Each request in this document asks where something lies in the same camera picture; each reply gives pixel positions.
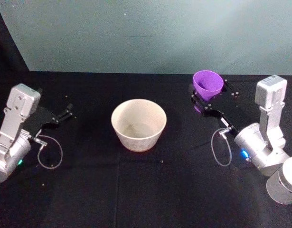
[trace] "table surface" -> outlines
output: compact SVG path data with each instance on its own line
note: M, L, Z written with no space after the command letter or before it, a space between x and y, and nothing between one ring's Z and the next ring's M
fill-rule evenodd
M222 77L239 90L240 108L258 122L255 86L265 76ZM285 78L280 126L292 156L292 76ZM210 138L220 124L194 111L191 82L192 75L1 72L0 126L9 91L18 83L41 87L40 105L56 113L73 103L77 118L43 132L63 147L59 168L42 168L33 144L0 184L0 227L292 228L292 204L269 197L267 177L240 157L232 137L232 164L216 164ZM144 153L125 149L110 122L113 109L133 98L152 100L167 115L157 144ZM226 152L218 158L226 162ZM56 162L58 148L49 142L42 159Z

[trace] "white bowl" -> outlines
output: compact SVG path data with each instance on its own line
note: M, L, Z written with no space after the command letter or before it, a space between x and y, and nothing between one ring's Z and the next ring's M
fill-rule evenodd
M167 117L153 101L133 99L117 106L111 116L112 126L121 143L130 151L151 149L164 130Z

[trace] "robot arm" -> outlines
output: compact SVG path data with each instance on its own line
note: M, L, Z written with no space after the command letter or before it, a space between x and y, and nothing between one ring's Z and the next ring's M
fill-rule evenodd
M248 117L234 108L238 107L235 98L239 92L224 81L222 92L209 101L205 102L196 90L191 101L203 116L219 119L227 127L220 135L231 133L236 144L242 148L245 159L252 162L263 175L270 177L266 187L271 198L281 204L292 203L292 158L283 150L285 139L279 127L287 81L272 75L258 82L255 102L260 106L260 123L247 127ZM233 115L240 116L236 119L241 121L231 122L229 117Z
M40 92L24 84L11 89L0 129L0 183L8 178L18 162L30 151L32 141L47 145L37 138L46 124L58 125L72 115L72 105L62 115L54 115L38 106L40 97Z

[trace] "cylindrical joint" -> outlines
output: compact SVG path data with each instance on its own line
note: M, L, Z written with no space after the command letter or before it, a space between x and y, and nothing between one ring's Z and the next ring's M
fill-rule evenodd
M292 157L268 179L266 188L274 201L281 204L292 203Z
M260 133L258 123L253 123L244 128L235 137L235 143L248 152L252 163L258 169L266 165L267 157L271 151L267 148L267 142Z
M5 154L3 160L0 160L0 183L4 182L8 176L17 167L18 162L31 149L28 138L22 134L19 135L10 150Z

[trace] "purple cup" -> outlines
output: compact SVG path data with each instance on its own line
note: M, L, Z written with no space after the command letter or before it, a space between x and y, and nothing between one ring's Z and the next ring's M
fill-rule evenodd
M220 93L223 85L221 76L210 70L198 71L193 76L193 86L205 101Z

